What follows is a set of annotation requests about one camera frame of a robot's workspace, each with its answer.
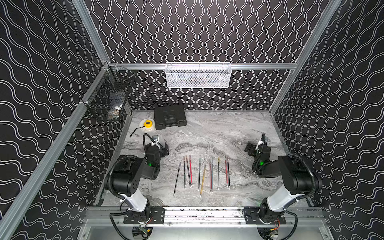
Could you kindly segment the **dark grey pencil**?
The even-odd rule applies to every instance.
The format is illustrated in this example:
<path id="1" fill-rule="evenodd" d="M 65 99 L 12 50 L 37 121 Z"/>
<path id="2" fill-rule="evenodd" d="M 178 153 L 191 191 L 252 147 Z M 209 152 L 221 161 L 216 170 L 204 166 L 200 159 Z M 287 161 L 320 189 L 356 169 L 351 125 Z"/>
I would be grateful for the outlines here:
<path id="1" fill-rule="evenodd" d="M 179 180 L 180 170 L 181 170 L 181 162 L 179 162 L 179 166 L 178 166 L 178 170 L 177 170 L 176 181 L 175 181 L 175 187 L 174 187 L 174 192 L 173 192 L 173 198 L 176 197 L 176 192 L 177 192 L 177 186 L 178 186 L 178 180 Z"/>

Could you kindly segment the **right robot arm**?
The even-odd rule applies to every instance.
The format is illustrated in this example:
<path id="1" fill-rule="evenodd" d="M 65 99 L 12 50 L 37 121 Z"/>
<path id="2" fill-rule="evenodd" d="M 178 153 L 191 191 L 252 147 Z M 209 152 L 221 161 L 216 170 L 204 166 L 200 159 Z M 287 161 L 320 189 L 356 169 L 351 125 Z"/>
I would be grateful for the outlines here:
<path id="1" fill-rule="evenodd" d="M 259 178 L 281 177 L 283 185 L 271 196 L 263 199 L 257 216 L 264 224 L 280 220 L 293 203 L 306 199 L 320 190 L 323 183 L 306 160 L 296 154 L 279 156 L 271 161 L 271 148 L 264 141 L 248 142 L 245 152 L 254 158 L 253 173 Z"/>

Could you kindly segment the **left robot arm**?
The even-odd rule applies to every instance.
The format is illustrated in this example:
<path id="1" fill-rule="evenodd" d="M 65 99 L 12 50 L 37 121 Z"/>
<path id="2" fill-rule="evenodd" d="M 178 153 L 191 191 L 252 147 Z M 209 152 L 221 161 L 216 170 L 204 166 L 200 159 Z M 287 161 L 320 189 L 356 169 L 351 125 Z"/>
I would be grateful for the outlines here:
<path id="1" fill-rule="evenodd" d="M 169 146 L 158 136 L 143 135 L 144 156 L 121 155 L 104 180 L 104 189 L 118 198 L 128 209 L 124 215 L 145 223 L 151 218 L 149 200 L 139 190 L 141 179 L 155 180 L 161 170 L 161 159 L 169 155 Z"/>

